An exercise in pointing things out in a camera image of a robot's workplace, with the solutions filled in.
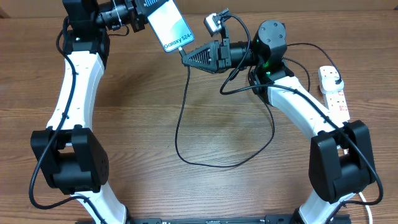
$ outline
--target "white cable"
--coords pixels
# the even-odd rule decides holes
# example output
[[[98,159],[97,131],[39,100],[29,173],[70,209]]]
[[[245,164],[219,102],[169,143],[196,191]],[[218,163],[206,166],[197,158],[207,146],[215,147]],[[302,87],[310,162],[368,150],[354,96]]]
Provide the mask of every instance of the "white cable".
[[[347,149],[344,149],[344,155],[348,153]],[[365,196],[362,194],[362,192],[358,193],[359,196],[361,197],[361,200],[363,202],[366,202]],[[373,217],[372,217],[372,211],[371,207],[369,205],[365,205],[366,211],[368,211],[368,217],[369,217],[369,224],[373,224]]]
[[[119,12],[118,12],[118,7],[116,6],[116,3],[115,3],[114,0],[113,0],[113,5],[114,5],[114,9],[116,10],[116,14],[118,15],[118,18],[119,18],[120,27],[122,27],[123,26],[122,20],[120,19]]]

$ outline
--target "white power strip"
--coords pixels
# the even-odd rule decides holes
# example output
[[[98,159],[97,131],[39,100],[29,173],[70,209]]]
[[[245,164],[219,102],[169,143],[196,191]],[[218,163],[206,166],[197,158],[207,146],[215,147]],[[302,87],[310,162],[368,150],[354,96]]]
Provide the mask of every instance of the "white power strip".
[[[335,80],[339,79],[336,69],[333,66],[322,66],[318,70],[318,77],[326,108],[344,121],[348,121],[350,117],[343,91],[344,82],[340,85],[335,84]]]

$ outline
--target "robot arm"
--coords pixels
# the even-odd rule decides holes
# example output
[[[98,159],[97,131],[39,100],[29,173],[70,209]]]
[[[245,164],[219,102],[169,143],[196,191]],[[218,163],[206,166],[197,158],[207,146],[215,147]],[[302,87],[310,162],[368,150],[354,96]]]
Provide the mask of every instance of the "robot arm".
[[[39,159],[44,156],[40,168],[51,188],[62,193],[88,198],[78,199],[94,218],[103,223],[130,223],[128,209],[121,204],[108,183],[109,161],[105,150],[92,132],[92,117],[96,92],[106,68],[110,39],[106,28],[117,30],[131,24],[133,31],[145,29],[147,16],[168,0],[110,0],[98,5],[96,1],[63,0],[72,30],[64,27],[63,51],[72,61],[77,72],[76,86],[67,118],[55,143],[50,138],[60,124],[72,85],[71,65],[65,60],[65,76],[57,106],[46,130],[34,131],[30,145]],[[74,152],[60,153],[65,146]]]
[[[223,73],[229,68],[237,68],[239,62],[242,62],[244,67],[255,67],[248,73],[250,85],[258,86],[252,88],[254,94],[284,112],[311,144],[308,174],[314,190],[309,199],[296,209],[291,222],[286,223],[325,223],[341,201],[348,200],[355,193],[362,191],[373,183],[375,178],[368,167],[364,166],[363,158],[354,150],[349,150],[348,155],[339,157],[337,149],[349,149],[350,146],[305,98],[272,85],[288,87],[306,96],[355,142],[374,169],[369,129],[361,121],[348,123],[333,115],[294,77],[294,73],[283,59],[287,50],[284,24],[279,21],[263,22],[247,49],[247,42],[229,43],[225,20],[222,20],[228,18],[225,16],[228,13],[223,11],[220,14],[210,14],[205,19],[210,35],[221,33],[223,41],[209,42],[183,54],[182,63],[210,73]]]

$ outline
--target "black bracket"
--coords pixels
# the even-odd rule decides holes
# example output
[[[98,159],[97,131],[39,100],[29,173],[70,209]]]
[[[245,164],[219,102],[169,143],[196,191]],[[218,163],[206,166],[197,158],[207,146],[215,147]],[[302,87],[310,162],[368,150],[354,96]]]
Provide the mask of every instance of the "black bracket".
[[[262,58],[262,66],[268,68],[277,66],[287,50],[285,25],[279,21],[265,21],[256,32],[253,40],[253,52]]]
[[[37,160],[53,134],[51,127],[32,133],[30,146]],[[60,153],[59,150],[64,149],[67,143],[72,144],[74,152]],[[97,193],[108,181],[109,161],[91,130],[76,127],[59,132],[45,155],[41,169],[47,184],[51,188],[59,188],[65,195],[89,190]]]
[[[228,28],[221,21],[221,42],[214,40],[182,57],[185,66],[192,66],[210,73],[222,73],[231,68],[231,49]]]
[[[342,130],[357,145],[374,170],[374,158],[368,127],[362,121],[345,123]],[[348,154],[338,156],[337,145],[349,149]],[[335,130],[321,131],[311,138],[310,168],[312,187],[322,200],[337,202],[342,196],[361,192],[375,181],[363,159]]]
[[[98,29],[96,35],[89,37],[77,36],[74,30],[69,30],[63,42],[63,51],[68,55],[78,51],[89,51],[91,54],[98,53],[106,67],[110,45],[111,40],[105,28]]]
[[[293,77],[293,76],[294,73],[288,68],[287,64],[285,64],[285,60],[283,60],[280,64],[278,64],[278,66],[271,67],[271,69],[268,69],[268,71],[266,72],[260,72],[258,70],[258,66],[257,69],[255,68],[248,71],[248,80],[251,86],[274,84],[274,82],[280,78]],[[266,103],[269,104],[267,90],[268,90],[267,87],[258,87],[252,89],[255,95],[262,98]]]

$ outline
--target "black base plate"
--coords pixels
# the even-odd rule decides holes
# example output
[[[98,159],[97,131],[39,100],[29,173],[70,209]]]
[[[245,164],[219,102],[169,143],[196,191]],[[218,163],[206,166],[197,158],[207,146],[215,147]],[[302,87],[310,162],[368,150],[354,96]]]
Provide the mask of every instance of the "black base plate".
[[[292,215],[266,215],[255,218],[191,218],[181,220],[161,220],[159,218],[137,218],[131,224],[291,224]],[[351,224],[349,215],[338,215],[332,224]]]

